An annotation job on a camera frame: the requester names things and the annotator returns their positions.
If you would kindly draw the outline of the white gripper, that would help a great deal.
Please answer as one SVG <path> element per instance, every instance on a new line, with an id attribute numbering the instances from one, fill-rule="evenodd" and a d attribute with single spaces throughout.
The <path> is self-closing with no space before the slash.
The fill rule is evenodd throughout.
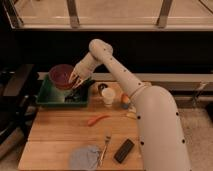
<path id="1" fill-rule="evenodd" d="M 76 80 L 75 84 L 73 85 L 73 89 L 80 87 L 99 65 L 100 62 L 90 53 L 87 53 L 86 56 L 75 65 L 73 72 L 69 77 L 68 83 L 71 84 L 75 82 L 77 78 L 80 78 Z"/>

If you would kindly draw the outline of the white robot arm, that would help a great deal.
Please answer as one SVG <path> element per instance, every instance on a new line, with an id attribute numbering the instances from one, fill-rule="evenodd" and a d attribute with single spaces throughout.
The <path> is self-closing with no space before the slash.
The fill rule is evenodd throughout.
<path id="1" fill-rule="evenodd" d="M 113 48 L 100 39 L 89 43 L 89 52 L 75 65 L 69 82 L 77 88 L 104 65 L 129 96 L 136 116 L 143 168 L 146 171 L 192 171 L 180 115 L 171 93 L 146 85 L 113 57 Z"/>

